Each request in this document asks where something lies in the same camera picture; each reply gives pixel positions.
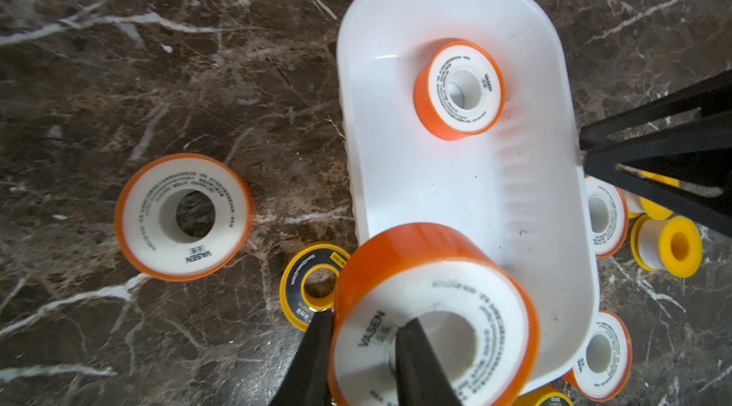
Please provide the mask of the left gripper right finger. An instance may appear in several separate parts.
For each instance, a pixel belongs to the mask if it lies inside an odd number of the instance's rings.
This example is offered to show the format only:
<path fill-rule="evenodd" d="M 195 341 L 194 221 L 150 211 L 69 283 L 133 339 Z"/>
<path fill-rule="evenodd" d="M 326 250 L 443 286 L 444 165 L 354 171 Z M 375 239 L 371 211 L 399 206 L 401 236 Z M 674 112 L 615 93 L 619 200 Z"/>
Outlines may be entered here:
<path fill-rule="evenodd" d="M 417 318 L 396 333 L 398 405 L 455 405 L 455 394 Z"/>

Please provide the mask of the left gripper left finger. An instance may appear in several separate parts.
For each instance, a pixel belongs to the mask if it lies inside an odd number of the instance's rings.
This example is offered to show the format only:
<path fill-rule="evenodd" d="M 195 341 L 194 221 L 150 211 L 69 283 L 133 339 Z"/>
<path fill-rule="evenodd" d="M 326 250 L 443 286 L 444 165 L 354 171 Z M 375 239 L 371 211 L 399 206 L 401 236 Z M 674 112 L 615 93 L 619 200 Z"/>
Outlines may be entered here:
<path fill-rule="evenodd" d="M 316 312 L 270 405 L 331 405 L 328 388 L 332 309 Z"/>

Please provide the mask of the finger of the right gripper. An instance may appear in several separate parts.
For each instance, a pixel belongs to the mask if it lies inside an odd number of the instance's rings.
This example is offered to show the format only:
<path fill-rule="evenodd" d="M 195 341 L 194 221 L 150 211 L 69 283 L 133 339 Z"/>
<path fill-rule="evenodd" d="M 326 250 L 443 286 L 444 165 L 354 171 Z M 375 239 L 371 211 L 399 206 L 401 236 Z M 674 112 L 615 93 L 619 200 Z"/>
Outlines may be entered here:
<path fill-rule="evenodd" d="M 617 116 L 583 127 L 585 173 L 731 236 L 731 115 L 609 139 L 636 124 Z"/>
<path fill-rule="evenodd" d="M 581 128 L 583 151 L 610 143 L 613 133 L 677 114 L 698 110 L 701 118 L 731 110 L 731 70 L 727 70 L 675 91 L 640 107 L 615 114 Z"/>

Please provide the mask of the white plastic storage box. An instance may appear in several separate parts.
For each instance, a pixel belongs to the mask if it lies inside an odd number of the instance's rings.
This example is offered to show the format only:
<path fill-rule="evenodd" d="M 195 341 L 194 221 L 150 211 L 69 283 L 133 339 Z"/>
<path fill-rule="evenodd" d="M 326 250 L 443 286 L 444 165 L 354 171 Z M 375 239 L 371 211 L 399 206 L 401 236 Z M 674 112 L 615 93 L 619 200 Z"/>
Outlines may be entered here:
<path fill-rule="evenodd" d="M 419 121 L 419 73 L 454 40 L 486 50 L 505 87 L 487 132 L 458 141 Z M 514 276 L 541 328 L 535 390 L 583 354 L 598 312 L 585 177 L 562 43 L 534 0 L 354 0 L 337 73 L 356 238 L 433 222 Z"/>

